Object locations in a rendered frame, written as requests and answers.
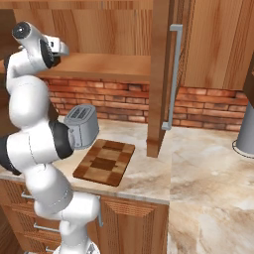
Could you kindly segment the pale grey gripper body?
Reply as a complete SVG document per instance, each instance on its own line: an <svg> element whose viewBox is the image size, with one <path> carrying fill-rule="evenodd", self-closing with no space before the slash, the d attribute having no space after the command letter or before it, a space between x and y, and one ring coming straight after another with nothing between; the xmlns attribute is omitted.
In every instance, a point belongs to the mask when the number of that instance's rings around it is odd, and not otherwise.
<svg viewBox="0 0 254 254"><path fill-rule="evenodd" d="M69 48L59 38L55 38L55 40L54 40L54 53L57 56L68 56L69 55Z"/></svg>

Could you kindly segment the checkered wooden cutting board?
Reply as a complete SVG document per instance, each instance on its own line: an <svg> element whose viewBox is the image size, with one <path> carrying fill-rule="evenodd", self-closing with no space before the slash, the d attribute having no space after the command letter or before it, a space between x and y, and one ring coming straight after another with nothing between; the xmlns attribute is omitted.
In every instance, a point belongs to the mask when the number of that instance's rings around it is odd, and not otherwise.
<svg viewBox="0 0 254 254"><path fill-rule="evenodd" d="M72 175L77 179L118 187L134 151L132 144L97 139Z"/></svg>

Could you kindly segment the wooden base cabinet door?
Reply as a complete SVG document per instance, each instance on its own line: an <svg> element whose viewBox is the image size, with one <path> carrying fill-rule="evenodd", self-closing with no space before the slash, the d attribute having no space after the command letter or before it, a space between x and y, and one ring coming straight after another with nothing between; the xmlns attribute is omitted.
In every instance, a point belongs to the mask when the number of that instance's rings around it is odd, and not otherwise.
<svg viewBox="0 0 254 254"><path fill-rule="evenodd" d="M101 254L167 254L167 205L103 196L101 213Z"/></svg>

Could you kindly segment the grey toaster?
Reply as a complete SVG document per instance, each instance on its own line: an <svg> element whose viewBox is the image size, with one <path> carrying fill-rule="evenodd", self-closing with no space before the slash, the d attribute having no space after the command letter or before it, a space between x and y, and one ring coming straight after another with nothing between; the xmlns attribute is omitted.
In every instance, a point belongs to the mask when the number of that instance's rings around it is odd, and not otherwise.
<svg viewBox="0 0 254 254"><path fill-rule="evenodd" d="M71 130L77 150L90 147L99 133L96 108L91 104L73 107L63 123Z"/></svg>

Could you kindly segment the wooden drawer front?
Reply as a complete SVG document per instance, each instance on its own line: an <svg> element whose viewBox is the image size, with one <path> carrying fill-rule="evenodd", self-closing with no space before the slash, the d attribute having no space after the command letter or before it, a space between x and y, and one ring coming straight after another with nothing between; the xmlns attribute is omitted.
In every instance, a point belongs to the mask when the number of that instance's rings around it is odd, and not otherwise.
<svg viewBox="0 0 254 254"><path fill-rule="evenodd" d="M59 229L60 223L57 220L48 220L36 216L30 209L13 208L11 206L3 205L3 211L13 229L21 233L44 233L50 235L59 235L59 232L50 232L34 228L34 223L37 222L41 226Z"/></svg>
<svg viewBox="0 0 254 254"><path fill-rule="evenodd" d="M34 201L23 182L0 180L0 204L8 206L31 207Z"/></svg>
<svg viewBox="0 0 254 254"><path fill-rule="evenodd" d="M46 247L49 246L50 249L56 250L61 244L60 241L50 240L38 236L26 236L22 233L17 233L16 237L24 251L37 254L52 254L51 252L46 252Z"/></svg>

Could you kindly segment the grey cylinder with round base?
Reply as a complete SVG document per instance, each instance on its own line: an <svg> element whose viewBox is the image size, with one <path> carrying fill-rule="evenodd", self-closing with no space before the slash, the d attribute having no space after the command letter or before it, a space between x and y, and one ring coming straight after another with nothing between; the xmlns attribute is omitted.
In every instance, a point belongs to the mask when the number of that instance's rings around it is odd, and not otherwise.
<svg viewBox="0 0 254 254"><path fill-rule="evenodd" d="M254 159L254 107L248 103L242 125L232 149L239 155Z"/></svg>

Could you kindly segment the open wooden wall cabinet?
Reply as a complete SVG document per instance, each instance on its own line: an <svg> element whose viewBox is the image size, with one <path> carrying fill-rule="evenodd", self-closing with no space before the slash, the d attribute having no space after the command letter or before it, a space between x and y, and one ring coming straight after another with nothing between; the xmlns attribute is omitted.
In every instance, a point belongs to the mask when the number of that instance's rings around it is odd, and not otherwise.
<svg viewBox="0 0 254 254"><path fill-rule="evenodd" d="M150 79L152 0L0 0L3 26L27 21L69 47L42 77Z"/></svg>

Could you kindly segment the closed wooden wall cabinet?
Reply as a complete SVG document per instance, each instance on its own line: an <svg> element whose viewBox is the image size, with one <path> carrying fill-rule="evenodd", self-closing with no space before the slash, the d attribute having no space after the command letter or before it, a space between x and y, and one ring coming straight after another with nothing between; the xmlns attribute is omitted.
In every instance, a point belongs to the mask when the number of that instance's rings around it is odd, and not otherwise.
<svg viewBox="0 0 254 254"><path fill-rule="evenodd" d="M185 87L243 88L254 53L254 0L189 0Z"/></svg>

